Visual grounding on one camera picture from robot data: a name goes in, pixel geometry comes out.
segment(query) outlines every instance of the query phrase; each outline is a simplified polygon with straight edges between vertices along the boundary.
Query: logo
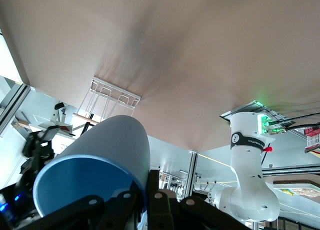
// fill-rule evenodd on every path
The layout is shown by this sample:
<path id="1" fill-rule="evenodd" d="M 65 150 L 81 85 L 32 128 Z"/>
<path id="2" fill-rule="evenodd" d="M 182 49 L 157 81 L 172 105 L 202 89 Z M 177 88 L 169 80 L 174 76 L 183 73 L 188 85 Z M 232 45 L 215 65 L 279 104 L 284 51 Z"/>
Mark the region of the logo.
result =
<path id="1" fill-rule="evenodd" d="M 234 134 L 232 136 L 232 142 L 235 144 L 236 142 L 238 142 L 240 139 L 240 136 L 238 134 Z"/>

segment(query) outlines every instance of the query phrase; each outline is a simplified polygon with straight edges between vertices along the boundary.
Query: cable connector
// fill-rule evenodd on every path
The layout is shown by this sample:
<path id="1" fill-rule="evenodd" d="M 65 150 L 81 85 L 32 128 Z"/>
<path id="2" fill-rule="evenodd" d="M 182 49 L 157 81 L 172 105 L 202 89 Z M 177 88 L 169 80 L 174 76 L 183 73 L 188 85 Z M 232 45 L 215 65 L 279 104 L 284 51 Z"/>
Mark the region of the cable connector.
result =
<path id="1" fill-rule="evenodd" d="M 268 130 L 268 133 L 269 133 L 270 135 L 283 134 L 283 133 L 286 133 L 286 132 L 287 132 L 287 130 L 286 130 L 285 127 Z"/>

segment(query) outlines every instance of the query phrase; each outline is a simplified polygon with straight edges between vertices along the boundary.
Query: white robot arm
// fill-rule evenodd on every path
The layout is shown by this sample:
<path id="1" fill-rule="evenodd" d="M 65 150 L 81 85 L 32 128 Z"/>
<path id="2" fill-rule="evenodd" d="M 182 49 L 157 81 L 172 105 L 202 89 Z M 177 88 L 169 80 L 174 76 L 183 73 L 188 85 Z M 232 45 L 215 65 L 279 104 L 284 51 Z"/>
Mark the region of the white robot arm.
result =
<path id="1" fill-rule="evenodd" d="M 231 170 L 237 187 L 215 195 L 218 209 L 239 221 L 274 221 L 280 213 L 276 195 L 268 188 L 261 167 L 261 153 L 273 138 L 265 126 L 271 119 L 261 113 L 242 112 L 231 116 Z"/>

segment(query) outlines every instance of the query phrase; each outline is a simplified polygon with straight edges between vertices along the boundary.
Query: black band with logo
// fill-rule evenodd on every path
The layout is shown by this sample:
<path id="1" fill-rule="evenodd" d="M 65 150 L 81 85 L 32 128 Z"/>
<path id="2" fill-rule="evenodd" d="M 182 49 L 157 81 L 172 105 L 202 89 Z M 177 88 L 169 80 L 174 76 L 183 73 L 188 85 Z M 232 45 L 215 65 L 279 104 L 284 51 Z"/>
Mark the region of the black band with logo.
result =
<path id="1" fill-rule="evenodd" d="M 265 144 L 261 140 L 251 137 L 245 137 L 240 132 L 236 132 L 231 136 L 231 148 L 233 148 L 234 146 L 251 146 L 260 149 L 261 152 L 265 148 Z"/>

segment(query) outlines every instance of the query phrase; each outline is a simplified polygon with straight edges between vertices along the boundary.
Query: blue led light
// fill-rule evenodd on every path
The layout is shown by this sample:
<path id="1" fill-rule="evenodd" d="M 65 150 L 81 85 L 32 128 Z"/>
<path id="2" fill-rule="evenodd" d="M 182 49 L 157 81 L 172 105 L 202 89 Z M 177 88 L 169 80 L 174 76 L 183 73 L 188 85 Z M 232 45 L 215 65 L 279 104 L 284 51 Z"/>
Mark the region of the blue led light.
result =
<path id="1" fill-rule="evenodd" d="M 7 203 L 5 203 L 4 205 L 2 205 L 1 208 L 0 208 L 0 211 L 2 212 L 2 211 L 6 208 L 7 205 L 8 205 Z"/>

